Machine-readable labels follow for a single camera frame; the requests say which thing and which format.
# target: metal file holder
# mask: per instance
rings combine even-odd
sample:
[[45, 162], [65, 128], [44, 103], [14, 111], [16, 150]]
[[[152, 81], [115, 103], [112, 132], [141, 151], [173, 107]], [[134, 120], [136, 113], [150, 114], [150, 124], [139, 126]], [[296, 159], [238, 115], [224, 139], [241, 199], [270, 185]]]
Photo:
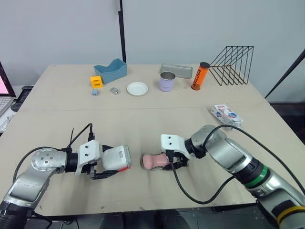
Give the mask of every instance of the metal file holder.
[[247, 84], [254, 46], [226, 46], [209, 68], [219, 85]]

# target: computer monitor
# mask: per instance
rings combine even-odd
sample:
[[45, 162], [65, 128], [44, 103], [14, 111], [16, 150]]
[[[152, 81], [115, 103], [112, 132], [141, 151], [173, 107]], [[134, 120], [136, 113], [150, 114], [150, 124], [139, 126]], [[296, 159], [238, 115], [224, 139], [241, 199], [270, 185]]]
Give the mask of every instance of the computer monitor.
[[16, 97], [0, 62], [0, 96]]

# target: wooden table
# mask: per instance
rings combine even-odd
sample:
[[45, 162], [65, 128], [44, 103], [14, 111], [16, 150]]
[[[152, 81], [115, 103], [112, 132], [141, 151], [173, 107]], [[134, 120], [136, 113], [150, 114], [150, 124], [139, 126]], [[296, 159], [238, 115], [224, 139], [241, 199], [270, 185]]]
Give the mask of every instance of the wooden table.
[[[132, 168], [104, 180], [90, 180], [85, 174], [54, 175], [36, 208], [38, 213], [52, 216], [199, 207], [180, 191], [172, 172], [146, 171], [140, 159], [143, 154], [160, 153], [161, 134], [190, 137], [203, 125], [219, 125], [210, 114], [213, 104], [229, 105], [244, 119], [244, 130], [280, 156], [305, 184], [305, 146], [251, 83], [219, 86], [208, 75], [200, 91], [190, 88], [192, 80], [177, 79], [174, 89], [165, 93], [158, 89], [159, 67], [128, 65], [126, 77], [105, 85], [98, 96], [91, 96], [93, 65], [49, 66], [0, 138], [0, 152], [5, 155], [0, 161], [0, 195], [4, 196], [10, 187], [15, 166], [25, 153], [37, 146], [64, 147], [73, 127], [76, 132], [92, 122], [100, 144], [129, 145]], [[194, 77], [198, 66], [193, 67]], [[134, 97], [126, 92], [127, 85], [135, 81], [149, 86], [146, 95]], [[112, 87], [121, 93], [112, 94]], [[297, 187], [285, 169], [254, 142], [237, 131], [225, 132]], [[86, 138], [84, 134], [74, 143], [74, 151]], [[29, 163], [30, 158], [20, 171]], [[189, 165], [177, 173], [197, 199], [210, 198], [230, 176], [208, 155]], [[252, 202], [254, 198], [233, 180], [209, 206]]]

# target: small blue cube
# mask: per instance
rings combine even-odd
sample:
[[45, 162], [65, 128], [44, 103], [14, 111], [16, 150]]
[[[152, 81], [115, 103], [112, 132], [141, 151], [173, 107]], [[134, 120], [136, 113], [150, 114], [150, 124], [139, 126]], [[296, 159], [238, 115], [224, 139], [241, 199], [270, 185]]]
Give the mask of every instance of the small blue cube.
[[91, 95], [98, 95], [99, 91], [97, 89], [92, 89]]

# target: black cord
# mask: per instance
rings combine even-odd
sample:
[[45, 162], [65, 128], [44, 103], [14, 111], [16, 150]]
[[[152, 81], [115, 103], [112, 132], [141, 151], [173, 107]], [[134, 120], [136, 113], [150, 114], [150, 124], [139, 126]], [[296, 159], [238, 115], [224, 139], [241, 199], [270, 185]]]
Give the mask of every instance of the black cord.
[[80, 226], [78, 224], [77, 218], [75, 218], [76, 224], [77, 224], [77, 228], [80, 229]]
[[185, 189], [182, 187], [180, 181], [179, 181], [179, 178], [177, 176], [177, 172], [176, 172], [176, 169], [175, 169], [175, 166], [173, 166], [173, 163], [171, 162], [171, 166], [172, 166], [172, 170], [173, 170], [173, 174], [175, 175], [175, 178], [176, 178], [176, 181], [177, 181], [177, 184], [179, 186], [179, 188], [181, 189], [181, 191], [192, 201], [194, 201], [195, 203], [197, 204], [209, 204], [211, 203], [213, 200], [215, 200], [215, 198], [219, 195], [219, 193], [221, 192], [221, 190], [224, 188], [224, 186], [226, 186], [226, 184], [228, 184], [231, 180], [234, 179], [234, 177], [229, 177], [225, 182], [223, 182], [223, 184], [219, 187], [219, 189], [215, 192], [215, 194], [208, 200], [206, 201], [199, 201], [199, 200], [196, 200], [195, 198], [191, 197], [190, 194], [187, 193], [187, 191], [185, 191]]
[[45, 217], [45, 216], [43, 216], [43, 215], [40, 215], [40, 214], [38, 214], [38, 213], [36, 213], [36, 212], [33, 212], [33, 215], [35, 216], [34, 219], [43, 219], [43, 220], [49, 222], [49, 224], [45, 227], [45, 229], [50, 228], [50, 226], [52, 225], [52, 220], [51, 220], [50, 218]]
[[249, 138], [251, 138], [253, 141], [255, 141], [259, 146], [261, 146], [264, 150], [266, 150], [268, 153], [270, 153], [276, 160], [278, 160], [279, 163], [281, 163], [281, 165], [287, 170], [287, 172], [290, 174], [290, 176], [295, 180], [295, 182], [297, 183], [297, 185], [300, 187], [301, 191], [303, 192], [303, 194], [305, 195], [305, 189], [302, 186], [301, 182], [296, 178], [296, 176], [293, 174], [293, 172], [290, 170], [290, 168], [275, 154], [273, 153], [270, 149], [268, 149], [267, 147], [265, 147], [262, 143], [260, 143], [258, 140], [256, 140], [254, 137], [252, 137], [250, 134], [248, 134], [247, 132], [245, 132], [244, 130], [233, 126], [233, 125], [220, 125], [216, 128], [214, 128], [206, 137], [204, 143], [203, 143], [203, 149], [206, 150], [205, 145], [208, 142], [208, 140], [210, 139], [210, 137], [212, 136], [212, 134], [217, 131], [220, 128], [223, 127], [229, 127], [229, 128], [233, 128], [235, 130], [238, 130], [239, 132], [242, 132], [244, 135], [247, 135]]
[[70, 137], [70, 144], [71, 144], [71, 141], [72, 141], [72, 137], [73, 137], [73, 131], [74, 131], [74, 127], [72, 129], [72, 132], [71, 132], [71, 137]]
[[70, 143], [68, 144], [67, 148], [71, 147], [71, 145], [73, 144], [73, 142], [75, 142], [75, 140], [90, 126], [90, 134], [93, 134], [92, 131], [92, 123], [89, 123], [88, 125], [86, 125], [76, 136], [75, 138], [73, 138]]
[[39, 150], [39, 149], [44, 149], [44, 148], [51, 148], [51, 149], [55, 149], [55, 150], [59, 150], [60, 149], [56, 149], [56, 148], [53, 148], [53, 147], [48, 147], [48, 146], [41, 146], [41, 147], [37, 147], [35, 149], [32, 149], [30, 152], [28, 152], [26, 155], [24, 155], [24, 157], [20, 160], [20, 162], [18, 163], [16, 169], [15, 169], [15, 172], [14, 172], [14, 176], [13, 176], [13, 183], [15, 182], [16, 178], [17, 178], [17, 174], [18, 174], [18, 171], [22, 165], [22, 163], [24, 162], [24, 160], [31, 154], [33, 153], [34, 151], [36, 150]]

